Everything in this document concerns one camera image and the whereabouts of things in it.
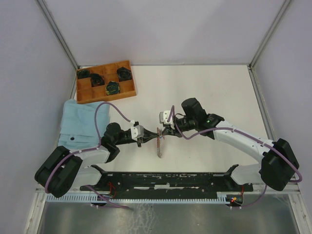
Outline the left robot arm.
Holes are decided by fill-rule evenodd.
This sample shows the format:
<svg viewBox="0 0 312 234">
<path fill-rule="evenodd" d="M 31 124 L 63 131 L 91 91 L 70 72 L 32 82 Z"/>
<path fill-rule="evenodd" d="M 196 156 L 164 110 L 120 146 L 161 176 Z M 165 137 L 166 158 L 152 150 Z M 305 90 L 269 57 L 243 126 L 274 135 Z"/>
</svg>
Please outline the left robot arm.
<svg viewBox="0 0 312 234">
<path fill-rule="evenodd" d="M 141 146 L 157 137 L 158 133 L 146 130 L 138 122 L 127 131 L 118 123 L 110 123 L 98 147 L 72 152 L 58 146 L 36 171 L 35 181 L 56 198 L 85 185 L 103 190 L 108 178 L 102 175 L 104 171 L 97 168 L 98 164 L 113 161 L 120 152 L 118 145 L 135 143 Z"/>
</svg>

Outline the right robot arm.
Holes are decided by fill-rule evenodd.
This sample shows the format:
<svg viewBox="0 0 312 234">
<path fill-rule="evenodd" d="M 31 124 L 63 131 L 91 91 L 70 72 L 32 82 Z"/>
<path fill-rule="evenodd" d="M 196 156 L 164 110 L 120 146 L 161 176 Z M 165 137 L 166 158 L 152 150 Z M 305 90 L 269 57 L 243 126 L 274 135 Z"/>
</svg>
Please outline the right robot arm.
<svg viewBox="0 0 312 234">
<path fill-rule="evenodd" d="M 298 174 L 299 163 L 290 144 L 284 139 L 273 141 L 252 136 L 240 130 L 216 114 L 208 114 L 196 98 L 181 104 L 184 114 L 178 118 L 174 107 L 159 114 L 164 126 L 164 136 L 192 139 L 204 136 L 233 146 L 256 160 L 251 165 L 234 165 L 224 177 L 224 186 L 234 191 L 249 183 L 264 183 L 276 191 L 282 191 Z"/>
</svg>

